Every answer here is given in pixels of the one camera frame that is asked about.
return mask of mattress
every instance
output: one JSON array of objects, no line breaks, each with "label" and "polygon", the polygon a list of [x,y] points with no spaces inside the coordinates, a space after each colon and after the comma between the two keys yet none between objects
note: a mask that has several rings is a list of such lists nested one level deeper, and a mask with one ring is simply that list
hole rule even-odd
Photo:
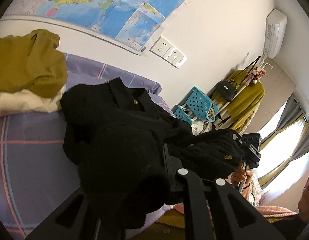
[{"label": "mattress", "polygon": [[[127,87],[145,88],[154,103],[173,115],[158,96],[161,86],[157,82],[75,55],[65,57],[66,90],[79,83],[97,85],[120,77]],[[31,233],[80,185],[77,167],[63,152],[65,128],[62,111],[0,118],[0,220],[16,240]],[[168,209],[164,206],[148,216],[147,225]]]}]

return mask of black handbag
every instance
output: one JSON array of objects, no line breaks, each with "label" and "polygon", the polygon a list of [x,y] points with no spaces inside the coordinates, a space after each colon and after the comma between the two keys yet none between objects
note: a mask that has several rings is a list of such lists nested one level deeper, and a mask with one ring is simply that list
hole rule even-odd
[{"label": "black handbag", "polygon": [[221,80],[216,85],[216,90],[228,102],[231,102],[234,96],[238,93],[237,89],[233,85],[231,85],[229,81],[226,80]]}]

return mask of black clothing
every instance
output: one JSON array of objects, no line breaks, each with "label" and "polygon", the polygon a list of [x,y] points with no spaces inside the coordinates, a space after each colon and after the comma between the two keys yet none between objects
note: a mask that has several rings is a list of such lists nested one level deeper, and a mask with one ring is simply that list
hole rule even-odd
[{"label": "black clothing", "polygon": [[187,122],[153,103],[145,89],[126,88],[120,78],[79,84],[60,103],[67,121],[64,152],[79,166],[81,186],[100,219],[117,227],[140,228],[145,215],[165,203],[170,183],[163,143],[205,179],[225,178],[243,154],[233,130],[194,136]]},{"label": "black clothing", "polygon": [[278,222],[274,222],[272,225],[280,231],[286,240],[296,240],[306,227],[307,223],[303,222],[297,214],[286,217]]}]

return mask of wall socket panel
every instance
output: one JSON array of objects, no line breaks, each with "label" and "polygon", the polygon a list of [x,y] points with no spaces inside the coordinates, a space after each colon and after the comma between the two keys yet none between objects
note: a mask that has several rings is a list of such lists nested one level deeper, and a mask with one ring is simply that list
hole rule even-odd
[{"label": "wall socket panel", "polygon": [[165,38],[160,37],[150,49],[151,52],[163,58],[176,68],[181,67],[186,62],[187,57]]}]

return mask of map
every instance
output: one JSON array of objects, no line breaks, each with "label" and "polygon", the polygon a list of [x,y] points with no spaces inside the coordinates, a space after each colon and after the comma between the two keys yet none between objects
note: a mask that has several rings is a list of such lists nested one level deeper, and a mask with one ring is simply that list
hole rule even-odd
[{"label": "map", "polygon": [[6,15],[48,17],[79,25],[140,51],[185,0],[14,0]]}]

